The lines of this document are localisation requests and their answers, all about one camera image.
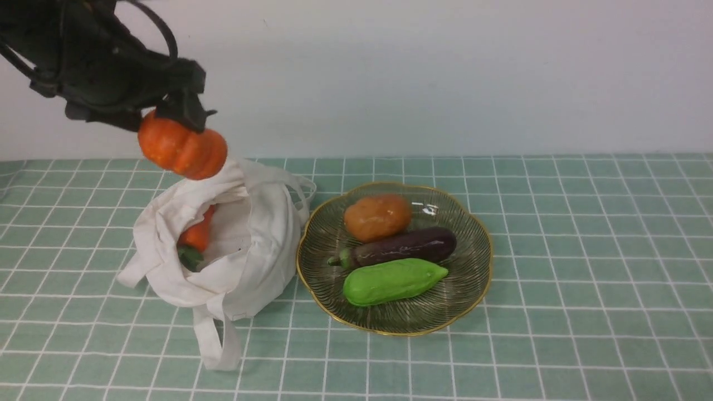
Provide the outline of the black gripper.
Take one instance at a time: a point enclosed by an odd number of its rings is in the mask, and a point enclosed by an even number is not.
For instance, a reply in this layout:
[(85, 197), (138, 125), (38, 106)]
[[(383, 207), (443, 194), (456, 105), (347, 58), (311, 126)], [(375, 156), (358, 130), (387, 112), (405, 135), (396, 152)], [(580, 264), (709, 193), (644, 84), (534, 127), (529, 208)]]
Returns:
[(198, 62), (135, 46), (133, 37), (107, 31), (29, 30), (30, 87), (66, 101), (71, 120), (136, 132), (141, 112), (201, 134), (217, 113), (199, 95), (206, 72)]

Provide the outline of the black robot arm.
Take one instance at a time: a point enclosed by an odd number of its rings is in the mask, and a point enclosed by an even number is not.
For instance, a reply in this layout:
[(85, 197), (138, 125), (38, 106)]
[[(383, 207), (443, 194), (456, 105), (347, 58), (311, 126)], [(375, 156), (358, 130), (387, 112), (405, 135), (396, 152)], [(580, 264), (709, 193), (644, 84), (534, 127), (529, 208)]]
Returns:
[(140, 1), (168, 48), (147, 48), (115, 15), (115, 1), (3, 1), (2, 56), (45, 98), (66, 101), (73, 121), (138, 132), (148, 107), (159, 118), (202, 132), (214, 110), (199, 96), (206, 72), (180, 57), (173, 31)]

